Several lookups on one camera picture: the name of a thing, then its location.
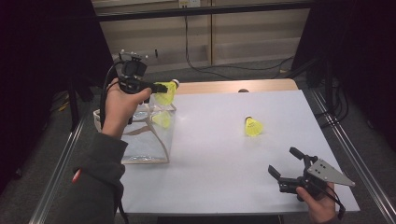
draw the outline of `jacket sleeve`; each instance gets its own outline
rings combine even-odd
[[[125,148],[121,140],[97,133],[88,157],[74,169],[75,177],[53,223],[114,223],[125,167],[120,164]]]
[[[315,223],[315,224],[341,224],[341,221],[340,221],[340,219],[338,219],[337,216],[335,216],[332,219],[330,219],[329,221],[322,222],[322,223]]]

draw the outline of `wire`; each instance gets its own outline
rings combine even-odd
[[[235,78],[226,77],[226,76],[224,76],[224,75],[222,75],[222,74],[219,74],[219,73],[202,71],[202,70],[200,70],[200,69],[194,67],[194,66],[191,64],[191,62],[190,62],[190,55],[189,55],[189,38],[188,38],[189,23],[188,23],[188,21],[187,21],[187,16],[184,17],[184,22],[186,23],[186,61],[187,61],[187,64],[189,65],[189,67],[192,68],[193,70],[197,71],[197,72],[213,74],[213,75],[216,75],[216,76],[219,76],[219,77],[224,77],[224,78],[227,78],[227,79],[230,79],[230,80],[236,80]]]
[[[285,63],[288,60],[294,58],[294,56],[291,56],[291,57],[283,60],[281,63],[279,63],[277,65],[274,65],[274,66],[271,66],[271,67],[266,67],[266,68],[247,68],[247,67],[241,67],[241,66],[235,66],[235,65],[211,65],[211,66],[196,68],[196,67],[194,67],[191,64],[191,61],[190,61],[189,36],[188,36],[189,22],[188,22],[187,16],[184,17],[184,22],[185,22],[185,25],[186,25],[186,61],[187,61],[187,64],[189,65],[189,67],[192,68],[193,70],[197,71],[197,72],[213,74],[213,75],[216,75],[216,76],[219,76],[219,77],[224,77],[224,78],[227,78],[227,79],[230,79],[230,80],[236,80],[235,78],[226,77],[226,76],[224,76],[222,74],[219,74],[219,73],[208,72],[208,71],[203,71],[203,70],[211,69],[211,68],[236,68],[236,69],[244,69],[244,70],[251,70],[251,71],[265,71],[265,70],[270,70],[270,69],[277,68],[277,67],[279,67],[279,70],[280,70],[280,66],[283,63]],[[278,71],[278,73],[274,77],[271,77],[271,79],[274,79],[274,78],[278,77],[279,74],[280,74],[280,71]]]
[[[335,106],[334,106],[334,111],[338,109],[338,107],[340,106],[340,112],[337,113],[337,117],[339,116],[339,114],[341,113],[341,111],[343,110],[343,105],[341,104],[341,98],[340,98],[340,86],[337,87],[333,87],[336,88],[336,93],[335,93]],[[318,113],[318,114],[314,114],[316,119],[319,119],[320,117],[322,117],[325,114],[329,114],[330,110],[327,109],[326,111],[322,112],[322,113]]]
[[[335,203],[337,203],[338,205],[340,205],[340,209],[338,210],[338,219],[343,219],[344,213],[346,211],[346,208],[344,207],[344,205],[341,203],[340,199],[338,198],[337,193],[335,193],[335,190],[330,188],[329,186],[327,186],[327,188],[329,188],[333,193],[334,196],[332,196],[329,192],[327,192],[327,190],[322,189],[321,187],[319,187],[318,185],[316,185],[314,182],[310,182],[311,185],[315,188],[320,190],[322,193],[324,193],[327,197],[329,197],[330,199],[332,199]]]
[[[119,209],[120,209],[120,215],[124,219],[125,224],[129,224],[128,215],[126,215],[125,211],[123,210],[122,202],[120,202],[119,204]]]
[[[344,89],[341,89],[341,90],[342,90],[343,95],[344,95],[344,101],[346,102],[346,112],[344,112],[344,115],[341,118],[339,118],[341,116],[341,113],[342,113],[342,110],[343,110],[342,103],[340,103],[341,104],[341,110],[337,113],[337,116],[335,116],[334,119],[329,120],[328,122],[326,122],[324,124],[321,124],[320,125],[320,129],[326,128],[326,127],[334,125],[336,123],[340,123],[342,120],[344,120],[347,117],[347,115],[349,113],[349,102],[348,102],[347,95],[346,95]]]
[[[111,67],[108,69],[106,77],[105,77],[105,82],[103,83],[103,88],[102,88],[102,95],[100,98],[100,123],[101,123],[101,128],[103,128],[103,125],[105,123],[105,118],[106,118],[106,98],[107,98],[107,86],[109,84],[110,76],[113,70],[116,68],[116,66],[120,63],[123,63],[122,60],[113,63]]]
[[[119,83],[120,83],[120,82],[117,81],[117,82],[115,82],[115,83],[110,84],[110,85],[107,87],[107,89],[106,89],[106,94],[108,93],[108,90],[110,90],[110,88],[111,88],[112,86],[114,86],[114,85],[116,85],[116,84],[119,84]]]

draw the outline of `plastic shuttlecock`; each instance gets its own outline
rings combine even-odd
[[[158,102],[160,105],[170,105],[172,104],[174,100],[174,96],[176,93],[176,89],[179,85],[179,82],[175,79],[173,79],[170,82],[156,82],[155,84],[161,84],[164,85],[167,89],[168,92],[158,92],[154,94],[155,100]]]
[[[262,124],[252,117],[246,118],[245,133],[249,136],[256,136],[262,132]]]
[[[171,125],[171,115],[168,111],[162,111],[157,115],[151,117],[151,121],[161,127],[167,129]]]

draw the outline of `white table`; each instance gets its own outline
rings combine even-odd
[[[267,172],[303,174],[289,153],[324,159],[340,170],[301,91],[183,94],[169,164],[129,164],[122,177],[126,213],[153,215],[252,215],[307,211],[296,195],[280,193]],[[262,134],[244,134],[246,116]],[[349,187],[336,185],[347,211],[359,211]]]

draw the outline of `hand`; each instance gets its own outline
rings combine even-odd
[[[111,84],[118,81],[117,78],[114,78]],[[124,128],[128,124],[128,119],[132,117],[137,106],[148,99],[150,95],[150,88],[146,88],[137,94],[127,94],[120,89],[118,84],[113,85],[107,91],[106,119],[102,133],[120,139]]]
[[[334,183],[328,183],[328,186],[334,189]],[[327,188],[327,192],[334,196],[334,193]],[[309,218],[312,223],[322,223],[335,217],[335,202],[327,196],[320,200],[315,200],[312,196],[301,187],[297,188],[297,193],[308,204]]]

